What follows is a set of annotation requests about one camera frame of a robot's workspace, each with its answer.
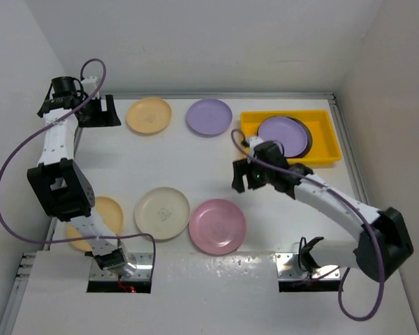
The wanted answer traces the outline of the pink plate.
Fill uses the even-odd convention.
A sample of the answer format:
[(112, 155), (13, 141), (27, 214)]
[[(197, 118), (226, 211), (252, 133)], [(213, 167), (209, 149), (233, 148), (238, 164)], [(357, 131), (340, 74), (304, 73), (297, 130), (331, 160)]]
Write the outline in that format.
[(193, 244), (209, 255), (227, 255), (236, 251), (247, 235), (243, 211), (233, 202), (211, 199), (198, 205), (189, 221)]

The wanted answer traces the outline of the cream plate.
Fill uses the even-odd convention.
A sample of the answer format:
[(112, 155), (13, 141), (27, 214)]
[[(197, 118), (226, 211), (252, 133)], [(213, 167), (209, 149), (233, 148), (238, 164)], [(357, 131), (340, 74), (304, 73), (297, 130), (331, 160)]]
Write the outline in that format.
[(160, 187), (145, 193), (135, 206), (134, 219), (139, 231), (155, 240), (169, 240), (188, 225), (191, 207), (176, 188)]

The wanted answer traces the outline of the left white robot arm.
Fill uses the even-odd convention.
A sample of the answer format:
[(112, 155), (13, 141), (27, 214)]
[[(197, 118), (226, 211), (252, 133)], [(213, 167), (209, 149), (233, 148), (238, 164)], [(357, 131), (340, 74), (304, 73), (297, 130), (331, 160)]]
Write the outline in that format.
[(75, 135), (81, 128), (120, 126), (111, 95), (100, 96), (99, 77), (56, 77), (38, 116), (48, 130), (43, 152), (27, 172), (27, 179), (42, 208), (87, 237), (96, 264), (118, 278), (130, 278), (130, 264), (123, 243), (105, 224), (95, 208), (92, 185), (74, 160)]

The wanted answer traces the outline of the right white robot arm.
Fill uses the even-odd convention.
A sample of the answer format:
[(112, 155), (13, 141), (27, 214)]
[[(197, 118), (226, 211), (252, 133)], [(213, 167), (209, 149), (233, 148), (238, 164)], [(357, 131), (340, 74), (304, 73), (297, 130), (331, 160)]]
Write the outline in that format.
[(272, 141), (251, 141), (252, 155), (233, 161), (232, 188), (238, 193), (271, 185), (342, 227), (353, 242), (314, 237), (297, 252), (309, 273), (326, 265), (360, 269), (373, 281), (386, 281), (414, 252), (402, 214), (364, 204), (330, 187), (311, 168), (290, 164)]

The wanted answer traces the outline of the dark rimmed plate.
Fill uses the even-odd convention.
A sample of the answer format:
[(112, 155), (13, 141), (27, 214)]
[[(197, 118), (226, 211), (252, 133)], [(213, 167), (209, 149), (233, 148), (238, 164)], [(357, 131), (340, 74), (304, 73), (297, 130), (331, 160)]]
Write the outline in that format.
[(306, 144), (306, 147), (304, 148), (304, 150), (301, 153), (299, 153), (298, 155), (293, 156), (293, 158), (303, 158), (310, 152), (310, 150), (313, 146), (313, 137), (312, 137), (312, 134), (311, 134), (310, 130), (308, 129), (308, 127), (303, 122), (301, 122), (299, 119), (296, 119), (296, 118), (291, 117), (291, 119), (302, 127), (302, 129), (305, 131), (305, 134), (307, 136), (307, 144)]

